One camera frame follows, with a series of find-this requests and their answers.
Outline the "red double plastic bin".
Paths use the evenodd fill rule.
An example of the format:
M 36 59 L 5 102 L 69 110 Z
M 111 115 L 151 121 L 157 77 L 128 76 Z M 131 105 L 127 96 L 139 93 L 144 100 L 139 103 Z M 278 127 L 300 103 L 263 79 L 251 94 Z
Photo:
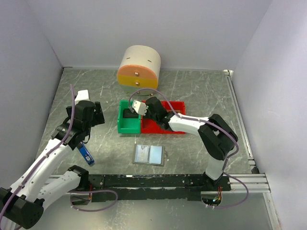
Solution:
M 183 115 L 186 114 L 185 103 L 183 101 L 170 101 L 170 104 L 177 113 L 181 113 Z M 185 132 L 182 131 L 174 132 L 174 131 L 164 130 L 160 128 L 156 122 L 145 116 L 141 116 L 141 133 L 142 134 L 185 134 Z

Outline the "green plastic bin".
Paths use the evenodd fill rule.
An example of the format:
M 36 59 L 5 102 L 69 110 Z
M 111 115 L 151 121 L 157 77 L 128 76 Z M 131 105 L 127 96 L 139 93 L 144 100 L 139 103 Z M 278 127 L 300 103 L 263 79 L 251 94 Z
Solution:
M 118 109 L 118 133 L 120 134 L 140 134 L 141 133 L 141 116 L 139 118 L 123 118 L 123 110 L 128 108 L 128 100 L 121 100 Z

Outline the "grey card holder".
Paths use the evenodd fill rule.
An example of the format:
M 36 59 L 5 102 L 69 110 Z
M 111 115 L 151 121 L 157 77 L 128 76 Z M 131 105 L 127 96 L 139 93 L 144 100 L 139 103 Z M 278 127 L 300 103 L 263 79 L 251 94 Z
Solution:
M 135 162 L 135 151 L 136 146 L 140 144 L 135 144 L 132 163 L 134 164 L 142 164 L 142 165 L 153 165 L 153 166 L 164 166 L 164 159 L 165 159 L 165 148 L 163 146 L 157 145 L 149 145 L 149 159 L 147 163 L 137 163 Z

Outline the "light blue VIP card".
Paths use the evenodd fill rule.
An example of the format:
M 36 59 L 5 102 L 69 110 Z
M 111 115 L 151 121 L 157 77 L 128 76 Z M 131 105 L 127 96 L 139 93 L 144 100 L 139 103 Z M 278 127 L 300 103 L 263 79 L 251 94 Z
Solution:
M 150 146 L 137 145 L 135 151 L 135 162 L 147 163 L 149 159 Z

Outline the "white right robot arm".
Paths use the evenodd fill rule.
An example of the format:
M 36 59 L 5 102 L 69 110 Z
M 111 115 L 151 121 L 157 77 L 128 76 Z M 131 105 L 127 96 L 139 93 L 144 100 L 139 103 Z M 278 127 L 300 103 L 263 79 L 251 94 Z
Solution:
M 156 122 L 163 130 L 185 132 L 200 137 L 210 155 L 204 172 L 204 187 L 212 191 L 220 185 L 227 155 L 233 149 L 238 151 L 238 137 L 220 115 L 194 117 L 177 113 L 173 108 L 168 111 L 156 97 L 141 102 L 138 113 Z

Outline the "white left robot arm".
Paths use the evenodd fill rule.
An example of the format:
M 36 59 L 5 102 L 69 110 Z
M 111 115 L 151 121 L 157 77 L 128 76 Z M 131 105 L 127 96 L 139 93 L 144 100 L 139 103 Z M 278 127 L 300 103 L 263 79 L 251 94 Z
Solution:
M 66 111 L 67 118 L 56 127 L 41 155 L 8 189 L 0 189 L 0 216 L 24 229 L 33 227 L 44 210 L 66 192 L 85 191 L 90 186 L 89 172 L 77 165 L 45 185 L 61 161 L 90 136 L 91 128 L 105 122 L 100 102 L 79 101 Z

